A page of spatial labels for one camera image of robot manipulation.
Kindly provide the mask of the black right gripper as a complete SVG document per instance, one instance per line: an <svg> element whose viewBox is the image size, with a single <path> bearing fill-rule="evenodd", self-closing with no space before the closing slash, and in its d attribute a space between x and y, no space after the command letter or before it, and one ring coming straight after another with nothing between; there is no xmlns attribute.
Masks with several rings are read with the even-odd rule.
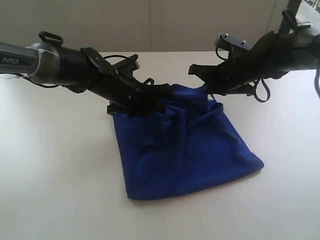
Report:
<svg viewBox="0 0 320 240"><path fill-rule="evenodd" d="M188 75L197 76L205 82L208 94L257 96L257 86L261 83L266 95L271 95L265 83L264 57L275 40L275 33L263 35L251 50L235 54L228 52L228 58L218 65L192 64Z"/></svg>

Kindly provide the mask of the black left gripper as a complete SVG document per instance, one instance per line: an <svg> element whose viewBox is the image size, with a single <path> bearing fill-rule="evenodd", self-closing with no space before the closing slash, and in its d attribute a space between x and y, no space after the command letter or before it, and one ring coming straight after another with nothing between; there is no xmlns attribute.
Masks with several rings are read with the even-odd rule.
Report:
<svg viewBox="0 0 320 240"><path fill-rule="evenodd" d="M82 63L82 79L74 87L76 94L89 91L109 100L118 108L110 110L110 114L122 112L130 117L148 117L154 112L166 112L166 107L158 100L173 95L172 86L168 83L143 84L134 78L133 72L118 73L113 64L122 58L103 57L90 47L81 48L76 56Z"/></svg>

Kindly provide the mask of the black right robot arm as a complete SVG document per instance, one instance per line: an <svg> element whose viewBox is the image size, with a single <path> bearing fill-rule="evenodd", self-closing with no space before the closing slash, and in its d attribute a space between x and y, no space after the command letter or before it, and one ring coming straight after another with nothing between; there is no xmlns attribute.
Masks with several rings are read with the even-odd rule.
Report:
<svg viewBox="0 0 320 240"><path fill-rule="evenodd" d="M320 67L320 34L313 27L289 34L270 31L253 46L221 33L215 46L228 51L228 58L218 65L192 64L188 70L205 83L208 94L256 96L265 79Z"/></svg>

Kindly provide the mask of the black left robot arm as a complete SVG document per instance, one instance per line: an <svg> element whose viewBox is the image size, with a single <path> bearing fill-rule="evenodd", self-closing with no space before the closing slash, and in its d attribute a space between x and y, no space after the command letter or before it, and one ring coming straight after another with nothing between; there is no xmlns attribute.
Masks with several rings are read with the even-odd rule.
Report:
<svg viewBox="0 0 320 240"><path fill-rule="evenodd" d="M123 56L111 64L91 47L73 50L49 42L30 47L0 44L0 72L12 74L44 87L64 87L73 93L90 91L110 102L107 113L146 117L166 111L162 100L172 96L172 87L155 84L152 78L138 81L138 55Z"/></svg>

